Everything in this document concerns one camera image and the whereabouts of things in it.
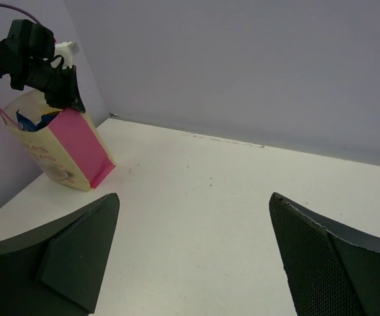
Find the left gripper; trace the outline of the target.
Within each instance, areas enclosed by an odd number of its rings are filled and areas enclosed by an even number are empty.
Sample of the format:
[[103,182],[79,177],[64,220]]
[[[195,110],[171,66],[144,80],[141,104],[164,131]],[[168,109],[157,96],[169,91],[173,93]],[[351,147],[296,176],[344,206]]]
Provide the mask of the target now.
[[75,65],[66,68],[49,65],[45,67],[50,74],[44,91],[46,103],[55,109],[72,108],[85,113],[86,108],[78,87],[77,67]]

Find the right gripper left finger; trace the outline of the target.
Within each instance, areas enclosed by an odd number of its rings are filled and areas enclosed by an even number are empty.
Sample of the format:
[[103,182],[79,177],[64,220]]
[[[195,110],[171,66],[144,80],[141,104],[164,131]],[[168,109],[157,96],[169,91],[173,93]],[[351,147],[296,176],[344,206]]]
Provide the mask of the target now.
[[107,194],[0,241],[0,315],[93,314],[119,209]]

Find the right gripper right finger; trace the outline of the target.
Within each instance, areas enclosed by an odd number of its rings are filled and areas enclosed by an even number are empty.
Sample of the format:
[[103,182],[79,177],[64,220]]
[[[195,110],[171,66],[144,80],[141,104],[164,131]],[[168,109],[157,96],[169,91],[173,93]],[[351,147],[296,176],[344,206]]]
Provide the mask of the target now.
[[298,315],[380,315],[380,238],[273,193],[269,213]]

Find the pink beige paper bag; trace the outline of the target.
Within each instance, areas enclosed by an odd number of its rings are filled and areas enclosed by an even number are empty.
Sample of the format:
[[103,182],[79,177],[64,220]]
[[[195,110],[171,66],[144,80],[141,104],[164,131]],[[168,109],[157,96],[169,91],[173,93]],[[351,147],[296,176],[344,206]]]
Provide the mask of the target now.
[[[60,113],[45,128],[26,132],[18,125],[17,111],[33,122],[39,122],[43,114]],[[115,161],[91,118],[74,109],[51,108],[37,90],[0,107],[0,117],[41,170],[63,186],[90,191],[115,168]]]

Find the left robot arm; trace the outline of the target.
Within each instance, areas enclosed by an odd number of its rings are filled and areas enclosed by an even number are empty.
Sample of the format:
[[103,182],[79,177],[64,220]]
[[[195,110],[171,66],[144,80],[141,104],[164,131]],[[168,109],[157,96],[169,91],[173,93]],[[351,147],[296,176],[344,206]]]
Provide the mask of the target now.
[[48,28],[14,20],[8,36],[0,41],[0,78],[8,74],[14,90],[28,86],[40,91],[52,108],[85,113],[72,58],[70,43],[56,44]]

